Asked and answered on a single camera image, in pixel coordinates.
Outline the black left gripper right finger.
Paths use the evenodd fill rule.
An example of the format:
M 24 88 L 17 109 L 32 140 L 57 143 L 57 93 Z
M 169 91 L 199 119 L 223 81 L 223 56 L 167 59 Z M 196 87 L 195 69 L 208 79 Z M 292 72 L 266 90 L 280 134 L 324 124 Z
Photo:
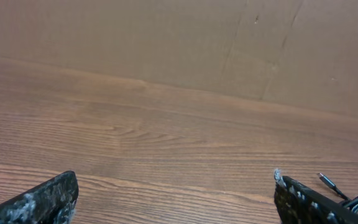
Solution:
M 326 175 L 319 180 L 342 198 L 335 202 L 275 169 L 273 201 L 282 224 L 358 224 L 358 196 L 350 198 L 342 193 Z

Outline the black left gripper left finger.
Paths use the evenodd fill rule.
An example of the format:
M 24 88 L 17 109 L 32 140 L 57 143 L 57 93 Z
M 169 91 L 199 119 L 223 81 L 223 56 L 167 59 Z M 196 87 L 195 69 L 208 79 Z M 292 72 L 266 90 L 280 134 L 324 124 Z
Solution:
M 65 171 L 0 204 L 0 224 L 70 224 L 79 186 L 75 172 Z

